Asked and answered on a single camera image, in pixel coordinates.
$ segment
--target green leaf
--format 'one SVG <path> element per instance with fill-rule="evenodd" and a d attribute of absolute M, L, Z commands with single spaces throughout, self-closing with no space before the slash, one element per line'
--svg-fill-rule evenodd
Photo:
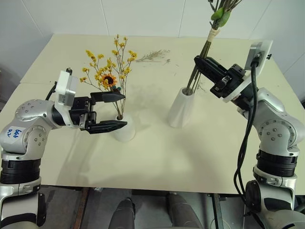
<path fill-rule="evenodd" d="M 224 15 L 221 17 L 220 21 L 219 21 L 219 27 L 223 27 L 227 21 L 229 20 L 231 12 L 227 11 L 224 13 Z"/>
<path fill-rule="evenodd" d="M 223 7 L 219 8 L 215 13 L 213 13 L 213 15 L 211 16 L 211 20 L 217 20 L 217 19 L 221 19 L 221 17 L 224 14 L 224 9 Z"/>

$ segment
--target floor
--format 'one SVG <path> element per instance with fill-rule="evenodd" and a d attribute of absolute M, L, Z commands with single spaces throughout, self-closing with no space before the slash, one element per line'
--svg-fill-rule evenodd
<path fill-rule="evenodd" d="M 47 219 L 43 229 L 72 229 L 76 218 L 81 191 L 43 186 L 41 192 L 47 201 Z M 207 194 L 177 192 L 194 209 L 204 229 L 215 229 L 213 206 Z M 107 229 L 112 214 L 121 200 L 131 197 L 136 207 L 135 228 L 170 227 L 165 197 L 132 195 L 130 189 L 90 189 L 81 229 Z M 221 201 L 224 229 L 260 229 L 252 217 L 245 217 L 244 205 L 238 197 Z"/>

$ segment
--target handwritten label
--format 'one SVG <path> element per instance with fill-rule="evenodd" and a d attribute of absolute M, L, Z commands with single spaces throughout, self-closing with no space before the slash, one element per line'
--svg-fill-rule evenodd
<path fill-rule="evenodd" d="M 24 130 L 24 127 L 10 126 L 6 132 L 5 142 L 10 144 L 14 143 L 22 136 Z"/>

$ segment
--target cable connector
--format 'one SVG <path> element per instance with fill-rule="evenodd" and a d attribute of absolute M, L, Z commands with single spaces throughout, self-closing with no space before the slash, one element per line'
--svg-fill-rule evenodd
<path fill-rule="evenodd" d="M 258 53 L 257 55 L 255 55 L 255 57 L 253 58 L 252 62 L 251 62 L 251 66 L 255 64 L 255 67 L 258 67 L 259 62 L 261 60 L 261 53 Z"/>

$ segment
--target sunflower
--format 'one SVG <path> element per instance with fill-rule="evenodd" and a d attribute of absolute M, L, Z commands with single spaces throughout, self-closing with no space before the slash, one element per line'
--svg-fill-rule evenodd
<path fill-rule="evenodd" d="M 116 81 L 116 77 L 114 77 L 113 75 L 109 74 L 104 74 L 102 76 L 102 84 L 107 87 L 113 87 L 115 86 L 117 83 Z"/>

